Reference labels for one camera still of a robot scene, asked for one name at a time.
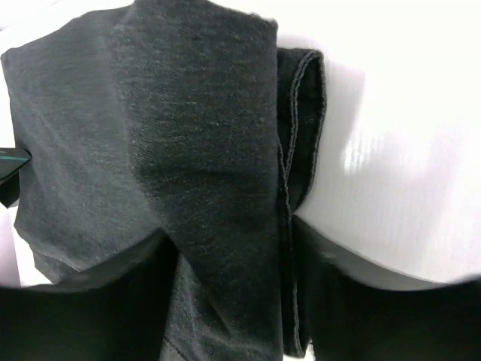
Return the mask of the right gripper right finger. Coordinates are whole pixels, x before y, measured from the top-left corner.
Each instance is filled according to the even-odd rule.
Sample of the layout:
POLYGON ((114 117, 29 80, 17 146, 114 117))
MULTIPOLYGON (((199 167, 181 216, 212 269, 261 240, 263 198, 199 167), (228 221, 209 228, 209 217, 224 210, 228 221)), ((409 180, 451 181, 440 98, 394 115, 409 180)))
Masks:
POLYGON ((478 360, 480 279, 440 286, 383 269, 299 217, 294 240, 317 360, 478 360))

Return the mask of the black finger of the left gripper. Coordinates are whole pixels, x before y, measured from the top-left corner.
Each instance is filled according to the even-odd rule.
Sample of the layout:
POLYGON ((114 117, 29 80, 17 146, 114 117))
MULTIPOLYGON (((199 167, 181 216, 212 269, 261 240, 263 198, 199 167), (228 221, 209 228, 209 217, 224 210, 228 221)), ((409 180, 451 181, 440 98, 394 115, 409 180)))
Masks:
POLYGON ((30 153, 20 148, 2 148, 0 160, 1 203, 10 207, 20 197, 20 169, 30 161, 30 153))

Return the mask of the black trousers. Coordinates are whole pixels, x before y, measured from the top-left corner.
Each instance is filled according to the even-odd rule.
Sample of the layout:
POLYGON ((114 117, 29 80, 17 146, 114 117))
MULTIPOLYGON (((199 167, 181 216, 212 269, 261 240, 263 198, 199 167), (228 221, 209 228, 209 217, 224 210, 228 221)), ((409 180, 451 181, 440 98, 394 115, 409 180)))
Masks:
POLYGON ((209 1, 136 1, 1 38, 15 227, 57 283, 156 230, 174 244, 163 360, 303 356, 291 234, 325 115, 321 52, 209 1))

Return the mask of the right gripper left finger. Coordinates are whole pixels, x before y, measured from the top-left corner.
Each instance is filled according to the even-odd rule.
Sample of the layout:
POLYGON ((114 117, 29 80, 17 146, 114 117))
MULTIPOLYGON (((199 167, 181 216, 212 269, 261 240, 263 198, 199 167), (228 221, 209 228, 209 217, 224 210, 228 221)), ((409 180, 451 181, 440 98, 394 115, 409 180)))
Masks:
POLYGON ((1 358, 158 360, 177 248, 161 230, 57 284, 1 288, 1 358))

